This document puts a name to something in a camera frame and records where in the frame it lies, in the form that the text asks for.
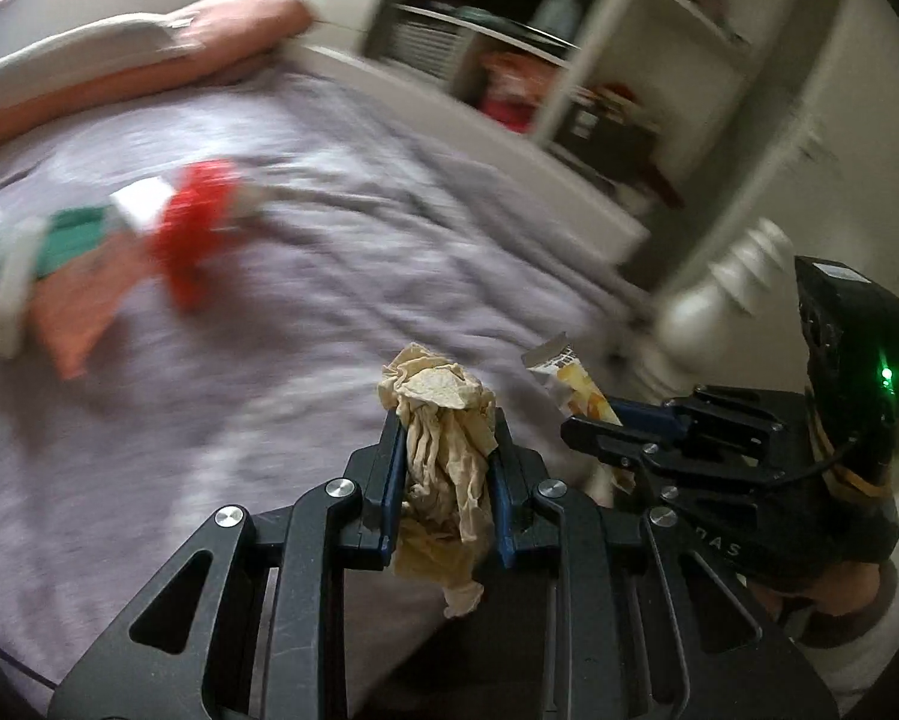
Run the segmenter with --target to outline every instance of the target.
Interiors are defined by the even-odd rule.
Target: metal screw
[[[668,506],[657,506],[649,512],[649,519],[660,528],[672,528],[678,522],[678,517],[673,509]]]
[[[213,519],[219,527],[231,528],[243,521],[243,509],[238,506],[224,506],[216,512],[216,517]]]
[[[566,495],[566,482],[558,479],[546,479],[539,482],[539,494],[543,498],[562,498]]]
[[[330,498],[346,498],[352,495],[356,485],[351,480],[340,477],[326,483],[326,495]]]

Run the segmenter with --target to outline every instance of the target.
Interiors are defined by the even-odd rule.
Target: snack wrapper
[[[609,400],[582,366],[566,333],[527,351],[522,355],[522,363],[549,392],[563,415],[622,424]],[[626,493],[631,493],[635,487],[633,474],[623,469],[612,469],[612,483]]]

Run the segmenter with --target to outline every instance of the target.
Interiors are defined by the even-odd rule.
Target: bed frame
[[[292,42],[285,55],[304,70],[369,95],[416,132],[496,167],[545,203],[608,266],[625,262],[647,237],[642,224],[555,157],[448,95],[400,79],[375,62],[324,47]]]

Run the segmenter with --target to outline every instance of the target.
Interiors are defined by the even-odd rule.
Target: orange paper
[[[123,298],[153,273],[145,245],[118,233],[35,285],[30,320],[62,379],[86,372],[86,358]]]

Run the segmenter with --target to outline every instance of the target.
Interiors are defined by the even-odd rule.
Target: pillow
[[[233,65],[239,64],[238,70],[249,73],[258,68],[258,62],[243,60],[268,52],[280,40],[304,32],[313,20],[303,0],[203,0],[164,18],[172,25],[174,40],[185,47],[182,55],[155,64],[129,66],[115,73],[97,73],[62,87],[58,81],[50,80],[47,82],[57,87],[52,91],[30,93],[25,100],[0,100],[0,146],[53,119],[97,105],[176,89],[220,74]],[[16,52],[6,60],[28,51]],[[35,59],[19,66],[10,61],[8,66],[24,77],[37,71],[31,62]],[[222,76],[230,82],[237,79],[232,71]]]
[[[40,40],[0,59],[0,109],[200,47],[182,38],[186,20],[155,13],[114,16]]]

